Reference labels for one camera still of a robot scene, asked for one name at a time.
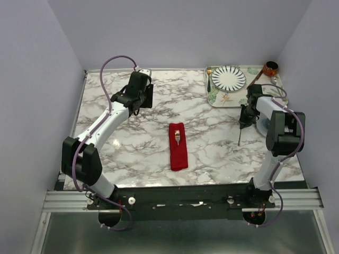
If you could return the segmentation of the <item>silver fork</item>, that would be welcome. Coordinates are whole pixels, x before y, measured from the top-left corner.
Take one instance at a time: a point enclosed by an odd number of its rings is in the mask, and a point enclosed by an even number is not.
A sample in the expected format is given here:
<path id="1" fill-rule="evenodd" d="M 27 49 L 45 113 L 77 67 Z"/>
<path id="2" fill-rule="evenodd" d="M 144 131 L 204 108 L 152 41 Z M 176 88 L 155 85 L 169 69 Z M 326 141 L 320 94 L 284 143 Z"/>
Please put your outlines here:
<path id="1" fill-rule="evenodd" d="M 180 140 L 181 140 L 180 131 L 179 130 L 175 130 L 174 136 L 175 136 L 175 141 L 177 142 L 177 145 L 179 146 Z"/>

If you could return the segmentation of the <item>red cloth napkin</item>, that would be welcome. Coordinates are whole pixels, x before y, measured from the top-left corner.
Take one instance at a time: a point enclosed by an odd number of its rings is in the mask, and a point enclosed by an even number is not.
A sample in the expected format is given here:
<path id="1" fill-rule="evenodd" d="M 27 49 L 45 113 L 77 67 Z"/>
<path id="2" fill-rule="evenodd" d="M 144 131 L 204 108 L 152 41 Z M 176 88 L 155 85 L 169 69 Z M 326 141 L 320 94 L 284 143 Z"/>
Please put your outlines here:
<path id="1" fill-rule="evenodd" d="M 179 146 L 175 141 L 174 132 L 180 131 L 181 140 Z M 186 145 L 186 135 L 183 123 L 170 123 L 168 129 L 170 166 L 172 171 L 180 171 L 188 168 L 188 150 Z"/>

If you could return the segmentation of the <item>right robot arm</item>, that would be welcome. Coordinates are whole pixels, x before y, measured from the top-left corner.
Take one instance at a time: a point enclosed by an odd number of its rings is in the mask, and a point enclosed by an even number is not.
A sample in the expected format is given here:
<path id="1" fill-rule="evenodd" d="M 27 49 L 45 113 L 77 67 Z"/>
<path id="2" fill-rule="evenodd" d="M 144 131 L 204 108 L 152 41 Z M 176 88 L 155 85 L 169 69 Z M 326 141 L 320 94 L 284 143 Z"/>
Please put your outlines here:
<path id="1" fill-rule="evenodd" d="M 305 141 L 305 114 L 281 105 L 273 96 L 264 94 L 262 87 L 260 84 L 249 86 L 247 104 L 241 105 L 239 118 L 241 130 L 269 120 L 265 139 L 267 155 L 244 193 L 244 202 L 249 207 L 269 200 L 283 163 L 300 152 Z"/>

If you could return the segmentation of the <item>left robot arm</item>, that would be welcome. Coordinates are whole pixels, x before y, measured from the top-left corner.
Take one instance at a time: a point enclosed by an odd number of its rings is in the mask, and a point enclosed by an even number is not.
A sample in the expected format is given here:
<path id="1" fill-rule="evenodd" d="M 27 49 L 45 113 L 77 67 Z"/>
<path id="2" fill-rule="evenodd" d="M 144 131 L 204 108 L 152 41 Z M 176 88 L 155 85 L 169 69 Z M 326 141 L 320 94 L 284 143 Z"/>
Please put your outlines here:
<path id="1" fill-rule="evenodd" d="M 132 72 L 128 84 L 111 97 L 109 107 L 97 120 L 77 137 L 63 141 L 62 173 L 98 193 L 106 209 L 114 208 L 118 197 L 116 185 L 102 173 L 99 152 L 120 124 L 138 115 L 141 108 L 152 108 L 153 88 L 150 69 Z"/>

